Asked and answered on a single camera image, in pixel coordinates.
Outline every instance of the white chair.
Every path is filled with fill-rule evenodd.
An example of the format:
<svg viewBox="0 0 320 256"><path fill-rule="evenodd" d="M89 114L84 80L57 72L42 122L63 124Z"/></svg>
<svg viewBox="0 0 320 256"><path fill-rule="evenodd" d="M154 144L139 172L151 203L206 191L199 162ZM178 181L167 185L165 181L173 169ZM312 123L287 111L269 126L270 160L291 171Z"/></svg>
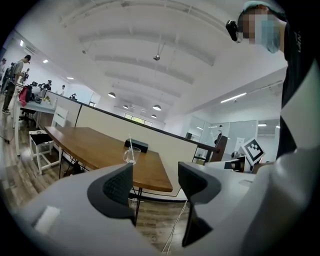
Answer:
<svg viewBox="0 0 320 256"><path fill-rule="evenodd" d="M65 109L57 106L55 109L55 112L54 112L51 126L55 127L58 124L58 125L64 127L66 125L67 115L68 115L68 110L65 110ZM54 141L44 130L29 131L29 142L30 142L30 153L31 153L32 160L34 160L34 157L36 156L40 174L42 174L43 169L51 167L53 165L57 165L60 163L61 157L62 157L61 147L59 147L59 160L58 161L50 162L45 157L45 154L47 154L47 153L50 153L50 155L52 154L52 148L54 145ZM36 153L34 153L32 150L32 142L35 144ZM43 146L49 146L49 150L44 151L44 152L40 152L39 149ZM47 162L47 165L41 166L40 156L42 156L43 159Z"/></svg>

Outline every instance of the window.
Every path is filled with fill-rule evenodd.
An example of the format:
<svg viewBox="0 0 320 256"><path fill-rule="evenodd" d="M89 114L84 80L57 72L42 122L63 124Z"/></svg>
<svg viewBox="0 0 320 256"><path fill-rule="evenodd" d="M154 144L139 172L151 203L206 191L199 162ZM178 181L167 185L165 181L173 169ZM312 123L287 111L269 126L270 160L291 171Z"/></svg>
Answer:
<svg viewBox="0 0 320 256"><path fill-rule="evenodd" d="M96 107L96 105L97 105L97 104L96 104L96 103L94 103L94 102L92 102L92 101L90 101L90 102L89 102L89 106L91 106L91 107L94 107L94 108L95 108L95 107Z"/></svg>
<svg viewBox="0 0 320 256"><path fill-rule="evenodd" d="M146 121L146 120L139 118L139 117L136 117L136 116L132 116L130 114L125 114L124 118L130 119L130 120L135 121L140 124L144 124L146 126L152 126L152 122Z"/></svg>
<svg viewBox="0 0 320 256"><path fill-rule="evenodd" d="M149 121L144 121L144 124L145 124L146 126L152 126L152 122L149 122Z"/></svg>
<svg viewBox="0 0 320 256"><path fill-rule="evenodd" d="M129 115L129 114L125 114L125 115L124 115L124 118L128 118L128 119L130 119L130 120L131 120L131 118L132 118L132 115Z"/></svg>

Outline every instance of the wooden table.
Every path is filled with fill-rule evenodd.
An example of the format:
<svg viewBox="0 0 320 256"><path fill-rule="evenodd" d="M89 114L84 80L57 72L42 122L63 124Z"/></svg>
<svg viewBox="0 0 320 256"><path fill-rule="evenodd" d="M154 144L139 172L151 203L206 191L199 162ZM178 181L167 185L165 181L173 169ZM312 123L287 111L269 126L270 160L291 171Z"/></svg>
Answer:
<svg viewBox="0 0 320 256"><path fill-rule="evenodd" d="M63 151L91 169L96 170L124 163L123 155L128 149L124 147L124 141L88 127L47 126L44 130ZM133 185L139 188L135 215L137 220L143 189L161 192L173 190L159 153L150 150L147 153L140 153L133 166Z"/></svg>

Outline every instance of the red bag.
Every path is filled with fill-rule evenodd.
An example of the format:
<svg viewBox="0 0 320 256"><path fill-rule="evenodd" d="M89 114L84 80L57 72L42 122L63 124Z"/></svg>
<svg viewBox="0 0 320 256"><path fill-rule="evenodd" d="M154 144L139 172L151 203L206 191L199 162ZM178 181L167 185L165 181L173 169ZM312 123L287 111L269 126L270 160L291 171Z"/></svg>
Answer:
<svg viewBox="0 0 320 256"><path fill-rule="evenodd" d="M27 86L24 86L24 87L22 88L22 91L21 91L20 94L19 94L19 100L21 101L22 107L24 107L25 105L27 105L27 102L26 102L27 91L28 91L28 87L27 87Z"/></svg>

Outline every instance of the black box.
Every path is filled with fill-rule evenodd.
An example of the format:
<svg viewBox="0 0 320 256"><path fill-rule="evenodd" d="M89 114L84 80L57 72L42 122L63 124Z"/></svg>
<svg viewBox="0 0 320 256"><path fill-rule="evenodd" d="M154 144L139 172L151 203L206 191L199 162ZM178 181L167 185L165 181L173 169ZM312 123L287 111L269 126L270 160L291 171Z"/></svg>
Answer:
<svg viewBox="0 0 320 256"><path fill-rule="evenodd" d="M147 153L148 147L149 147L149 145L147 143L143 143L143 142L135 140L135 139L131 139L131 143L132 143L132 147L136 147L138 149L141 149L141 152ZM125 141L124 146L127 148L129 148L131 146L129 138Z"/></svg>

